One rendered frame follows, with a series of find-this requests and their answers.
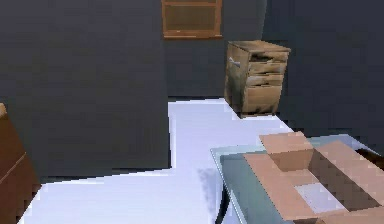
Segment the glass top table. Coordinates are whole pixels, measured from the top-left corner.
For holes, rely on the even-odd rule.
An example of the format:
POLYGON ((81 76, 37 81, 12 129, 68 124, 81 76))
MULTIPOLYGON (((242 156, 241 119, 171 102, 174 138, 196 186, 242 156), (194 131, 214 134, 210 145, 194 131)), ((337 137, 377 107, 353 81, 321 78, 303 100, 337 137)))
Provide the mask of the glass top table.
MULTIPOLYGON (((384 170, 384 158, 372 152, 352 137, 341 134, 307 138, 314 146, 321 146, 334 140, 340 140, 359 154, 375 163, 384 170)), ((262 143, 256 146, 232 146, 214 148, 212 155, 223 179, 224 189, 216 224, 221 224, 229 204, 232 204, 241 224, 252 224, 250 209, 256 203, 256 196, 260 192, 256 188, 256 177, 246 164, 246 153, 261 154, 265 151, 262 143)))

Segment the worn wooden chest of drawers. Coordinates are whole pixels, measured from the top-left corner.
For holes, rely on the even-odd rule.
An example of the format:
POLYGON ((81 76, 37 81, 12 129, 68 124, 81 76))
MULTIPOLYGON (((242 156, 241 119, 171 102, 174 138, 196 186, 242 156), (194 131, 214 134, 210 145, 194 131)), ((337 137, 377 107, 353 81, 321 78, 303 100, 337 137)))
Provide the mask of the worn wooden chest of drawers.
POLYGON ((239 118, 276 113, 289 54, 262 40, 228 42, 224 98, 239 118))

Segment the wooden framed window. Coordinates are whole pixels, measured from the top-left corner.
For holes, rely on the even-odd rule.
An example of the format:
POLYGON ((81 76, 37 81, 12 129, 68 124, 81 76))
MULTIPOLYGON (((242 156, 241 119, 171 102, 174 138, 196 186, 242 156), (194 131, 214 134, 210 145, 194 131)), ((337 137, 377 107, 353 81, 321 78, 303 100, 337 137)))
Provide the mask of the wooden framed window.
POLYGON ((161 0, 164 38, 221 38, 222 1, 161 0))

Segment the open brown cardboard box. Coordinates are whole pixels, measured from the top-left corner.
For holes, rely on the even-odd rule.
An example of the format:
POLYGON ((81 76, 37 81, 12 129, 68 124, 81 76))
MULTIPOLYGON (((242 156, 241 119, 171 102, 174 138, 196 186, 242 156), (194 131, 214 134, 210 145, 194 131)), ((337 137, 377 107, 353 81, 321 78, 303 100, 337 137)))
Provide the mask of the open brown cardboard box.
POLYGON ((263 153, 244 155, 260 191, 252 224, 384 224, 384 170, 356 150, 301 132, 260 140, 263 153))

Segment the dark brown wooden cabinet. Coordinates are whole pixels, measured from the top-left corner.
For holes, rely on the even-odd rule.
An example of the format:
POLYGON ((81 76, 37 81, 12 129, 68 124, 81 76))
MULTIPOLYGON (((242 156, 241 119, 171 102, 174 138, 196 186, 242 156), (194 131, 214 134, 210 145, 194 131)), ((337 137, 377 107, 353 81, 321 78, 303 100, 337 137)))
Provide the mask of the dark brown wooden cabinet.
POLYGON ((0 103, 0 224, 17 224, 40 188, 6 107, 0 103))

